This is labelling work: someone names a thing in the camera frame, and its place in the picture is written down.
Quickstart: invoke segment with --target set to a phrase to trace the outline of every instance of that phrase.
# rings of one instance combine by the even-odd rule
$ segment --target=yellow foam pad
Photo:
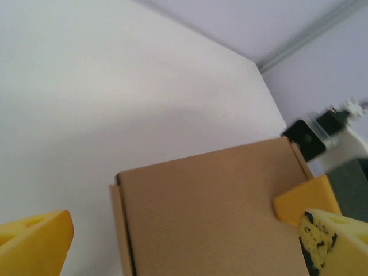
[[[298,233],[311,276],[368,275],[368,223],[308,209]]]
[[[297,226],[305,209],[313,208],[341,214],[326,175],[306,181],[273,201],[276,218]]]
[[[0,225],[0,275],[60,275],[73,234],[68,211]]]

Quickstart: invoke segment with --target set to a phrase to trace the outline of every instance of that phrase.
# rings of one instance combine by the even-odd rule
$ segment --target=cardboard box
[[[284,138],[120,172],[110,192],[124,275],[308,275],[271,200],[311,177]]]

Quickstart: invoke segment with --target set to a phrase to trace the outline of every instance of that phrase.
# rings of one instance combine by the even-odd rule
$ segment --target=box flap
[[[305,177],[309,180],[313,178],[313,174],[311,172],[311,170],[309,169],[308,165],[306,164],[306,161],[304,160],[298,145],[295,143],[291,143],[290,144],[291,149],[293,150],[295,157],[297,158],[299,165],[301,167],[301,169],[303,170]]]
[[[114,213],[117,241],[120,252],[120,260],[124,276],[135,276],[133,258],[131,255],[130,239],[125,221],[124,207],[122,203],[120,187],[110,185],[110,196]]]

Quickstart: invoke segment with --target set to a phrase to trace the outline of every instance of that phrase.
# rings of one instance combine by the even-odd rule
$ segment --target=black marking
[[[324,246],[324,241],[321,241],[320,243],[317,243],[317,248],[320,248],[321,246]]]
[[[301,245],[301,251],[303,252],[304,261],[308,269],[309,275],[318,276],[320,274],[320,271],[317,268],[315,268],[314,263],[311,258],[311,253],[309,253],[308,250],[304,248],[303,242],[301,241],[300,238],[299,238],[299,242]]]
[[[331,238],[332,238],[332,244],[331,244],[331,249],[332,249],[335,246],[336,239],[338,238],[338,234],[334,234]]]
[[[314,224],[315,220],[314,220],[314,218],[313,218],[313,216],[312,216],[312,214],[311,214],[311,213],[304,212],[304,216],[306,216],[306,217],[307,217],[307,219],[309,220],[309,222],[310,222],[311,224]]]
[[[326,226],[322,225],[322,227],[323,227],[323,232],[328,234],[328,231],[326,230]]]

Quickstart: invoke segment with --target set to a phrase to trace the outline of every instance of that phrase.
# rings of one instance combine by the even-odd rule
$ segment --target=white wall
[[[253,62],[136,3],[0,2],[0,223],[68,209],[63,275],[121,275],[117,172],[284,127]]]
[[[342,0],[137,0],[260,61]]]
[[[263,74],[287,124],[354,97],[368,99],[368,7]],[[368,140],[368,116],[353,125]]]

